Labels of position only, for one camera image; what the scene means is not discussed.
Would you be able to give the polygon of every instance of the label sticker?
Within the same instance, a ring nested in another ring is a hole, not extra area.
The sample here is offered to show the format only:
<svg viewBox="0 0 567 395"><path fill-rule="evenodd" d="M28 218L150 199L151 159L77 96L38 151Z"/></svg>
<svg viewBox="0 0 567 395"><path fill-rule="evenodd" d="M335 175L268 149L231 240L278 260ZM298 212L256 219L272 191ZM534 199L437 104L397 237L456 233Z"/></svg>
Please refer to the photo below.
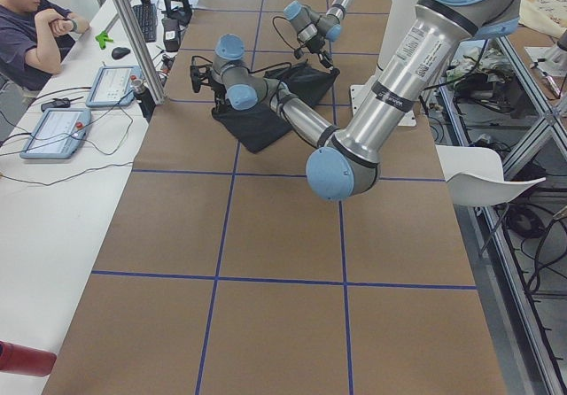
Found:
<svg viewBox="0 0 567 395"><path fill-rule="evenodd" d="M409 73L427 82L450 50L450 43L413 26L394 57L408 67Z"/></svg>

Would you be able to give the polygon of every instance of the hand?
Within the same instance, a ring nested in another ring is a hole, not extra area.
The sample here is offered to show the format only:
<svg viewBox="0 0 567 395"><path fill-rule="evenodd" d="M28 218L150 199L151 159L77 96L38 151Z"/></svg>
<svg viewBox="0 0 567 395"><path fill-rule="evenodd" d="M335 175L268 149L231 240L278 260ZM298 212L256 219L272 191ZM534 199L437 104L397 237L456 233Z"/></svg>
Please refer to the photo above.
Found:
<svg viewBox="0 0 567 395"><path fill-rule="evenodd" d="M69 20L53 20L50 23L50 29L55 37L66 35L73 30L73 22Z"/></svg>
<svg viewBox="0 0 567 395"><path fill-rule="evenodd" d="M41 10L35 15L35 23L47 23L50 24L52 21L55 20L62 20L64 17L53 10L52 8L48 8L46 10Z"/></svg>

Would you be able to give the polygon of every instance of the keyboard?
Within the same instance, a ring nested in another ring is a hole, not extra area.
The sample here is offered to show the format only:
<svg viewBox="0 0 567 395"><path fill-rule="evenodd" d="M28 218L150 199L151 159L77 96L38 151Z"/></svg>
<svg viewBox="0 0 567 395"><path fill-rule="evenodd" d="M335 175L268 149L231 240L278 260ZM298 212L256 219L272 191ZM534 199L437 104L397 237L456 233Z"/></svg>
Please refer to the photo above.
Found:
<svg viewBox="0 0 567 395"><path fill-rule="evenodd" d="M132 5L132 11L142 29L142 35L147 43L155 43L156 26L158 25L157 10L154 4Z"/></svg>

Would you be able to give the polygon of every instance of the red cylinder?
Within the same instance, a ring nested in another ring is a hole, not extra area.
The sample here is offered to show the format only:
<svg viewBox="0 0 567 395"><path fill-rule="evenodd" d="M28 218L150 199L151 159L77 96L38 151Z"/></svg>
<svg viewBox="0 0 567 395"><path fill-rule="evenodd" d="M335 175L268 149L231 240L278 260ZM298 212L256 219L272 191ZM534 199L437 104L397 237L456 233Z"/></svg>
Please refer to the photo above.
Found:
<svg viewBox="0 0 567 395"><path fill-rule="evenodd" d="M51 373L57 355L53 352L0 341L0 371L44 377Z"/></svg>

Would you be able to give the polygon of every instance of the computer mouse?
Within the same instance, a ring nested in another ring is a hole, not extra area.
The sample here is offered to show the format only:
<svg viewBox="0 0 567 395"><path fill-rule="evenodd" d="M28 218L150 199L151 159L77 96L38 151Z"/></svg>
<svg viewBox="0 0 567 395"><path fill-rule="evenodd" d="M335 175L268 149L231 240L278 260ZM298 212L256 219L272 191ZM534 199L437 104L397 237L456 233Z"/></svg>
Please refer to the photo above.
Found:
<svg viewBox="0 0 567 395"><path fill-rule="evenodd" d="M111 56L113 56L113 58L115 60L120 60L121 58L123 58L124 56L127 56L130 53L130 48L126 48L126 47L116 47L113 52L111 53Z"/></svg>

